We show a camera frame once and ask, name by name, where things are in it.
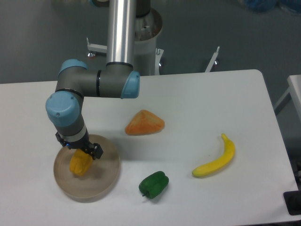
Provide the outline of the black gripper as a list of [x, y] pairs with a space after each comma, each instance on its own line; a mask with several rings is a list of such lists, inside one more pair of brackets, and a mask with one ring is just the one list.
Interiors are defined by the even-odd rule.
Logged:
[[87, 154], [89, 154], [93, 160], [100, 159], [103, 154], [103, 149], [99, 143], [89, 142], [88, 133], [85, 133], [82, 138], [76, 141], [67, 141], [65, 138], [62, 138], [58, 132], [56, 132], [55, 137], [57, 141], [62, 145], [62, 147], [87, 151]]

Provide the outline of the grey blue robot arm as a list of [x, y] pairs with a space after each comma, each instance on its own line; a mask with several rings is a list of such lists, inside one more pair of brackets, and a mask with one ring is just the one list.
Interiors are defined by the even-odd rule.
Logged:
[[137, 98], [140, 74], [134, 71], [135, 21], [150, 13], [149, 0], [111, 0], [106, 68], [89, 71], [76, 59], [63, 62], [55, 92], [46, 101], [46, 111], [55, 126], [58, 142], [68, 149], [80, 149], [93, 160], [103, 150], [91, 143], [82, 116], [85, 97]]

